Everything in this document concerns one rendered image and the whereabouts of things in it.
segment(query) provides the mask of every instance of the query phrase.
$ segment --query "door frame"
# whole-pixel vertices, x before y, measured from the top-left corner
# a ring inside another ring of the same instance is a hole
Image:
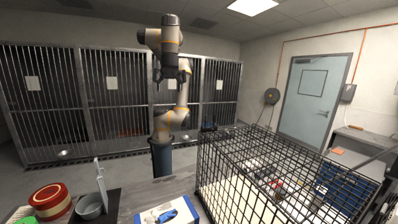
[[[313,151],[315,151],[315,152],[317,152],[317,153],[320,153],[320,154],[323,153],[323,150],[324,150],[326,141],[327,141],[328,136],[329,136],[329,132],[331,131],[333,122],[334,122],[334,120],[335,120],[337,108],[339,107],[340,98],[341,98],[341,95],[342,95],[342,93],[343,93],[344,85],[345,85],[346,80],[347,80],[348,71],[350,70],[350,66],[351,66],[351,61],[352,61],[352,56],[353,56],[353,54],[354,54],[354,53],[352,53],[352,52],[351,52],[351,53],[337,53],[337,54],[317,54],[317,55],[293,56],[293,57],[291,58],[291,60],[290,60],[289,74],[288,74],[288,76],[287,76],[286,88],[285,88],[285,93],[284,93],[284,96],[283,96],[282,108],[281,108],[281,111],[280,111],[280,114],[279,114],[278,126],[277,126],[277,128],[276,128],[276,134],[278,134],[278,135],[280,135],[280,136],[282,136],[282,137],[284,137],[284,138],[286,138],[286,139],[292,140],[292,141],[294,141],[295,143],[298,143],[298,144],[300,144],[300,145],[302,145],[302,146],[304,146],[304,147],[306,147],[306,148],[309,148],[309,149],[311,149],[311,150],[313,150]],[[298,139],[296,139],[296,138],[294,138],[294,137],[292,137],[292,136],[289,136],[289,135],[287,135],[287,134],[284,134],[284,133],[279,132],[280,120],[281,120],[281,118],[282,118],[283,108],[284,108],[285,101],[286,101],[287,90],[288,90],[288,87],[289,87],[290,75],[291,75],[291,71],[292,71],[292,66],[293,66],[293,61],[294,61],[294,59],[297,59],[297,58],[314,58],[314,57],[317,57],[317,58],[318,58],[318,57],[338,57],[338,56],[348,56],[348,60],[347,60],[347,64],[346,64],[346,69],[345,69],[345,71],[344,71],[344,76],[343,76],[343,79],[342,79],[342,81],[341,81],[340,91],[339,91],[339,94],[338,94],[338,96],[337,96],[336,103],[335,103],[335,106],[334,106],[334,108],[333,108],[333,111],[332,111],[332,114],[331,114],[331,119],[330,119],[330,121],[329,121],[329,125],[328,125],[328,128],[327,128],[327,130],[326,130],[324,140],[322,141],[321,148],[318,150],[318,148],[316,148],[315,146],[312,146],[312,145],[310,145],[310,144],[308,144],[308,143],[305,143],[304,141],[298,140]]]

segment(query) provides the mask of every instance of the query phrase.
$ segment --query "blue glove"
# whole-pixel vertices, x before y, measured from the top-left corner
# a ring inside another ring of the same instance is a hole
[[[175,217],[177,214],[174,214],[173,212],[175,212],[175,209],[168,211],[166,213],[164,213],[163,215],[159,216],[157,218],[157,220],[159,220],[159,224],[162,224],[164,221],[168,220],[171,217]]]

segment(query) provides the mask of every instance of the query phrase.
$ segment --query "blue and white box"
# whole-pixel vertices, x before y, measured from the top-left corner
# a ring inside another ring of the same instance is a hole
[[[165,204],[146,210],[134,216],[134,224],[150,224],[162,214],[176,210],[175,217],[170,218],[167,224],[199,224],[199,215],[189,200],[188,195],[184,195]]]

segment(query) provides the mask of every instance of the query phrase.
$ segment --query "black wire dog crate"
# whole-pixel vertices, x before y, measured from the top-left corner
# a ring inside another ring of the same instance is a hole
[[[199,141],[196,195],[212,223],[360,223],[381,189],[257,125]]]

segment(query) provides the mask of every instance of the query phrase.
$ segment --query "door handle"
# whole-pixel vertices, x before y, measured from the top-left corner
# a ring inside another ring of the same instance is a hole
[[[325,118],[327,118],[328,117],[328,114],[330,113],[330,111],[328,110],[328,111],[323,111],[323,110],[319,110],[320,112],[324,112],[324,113],[326,113],[325,114]]]

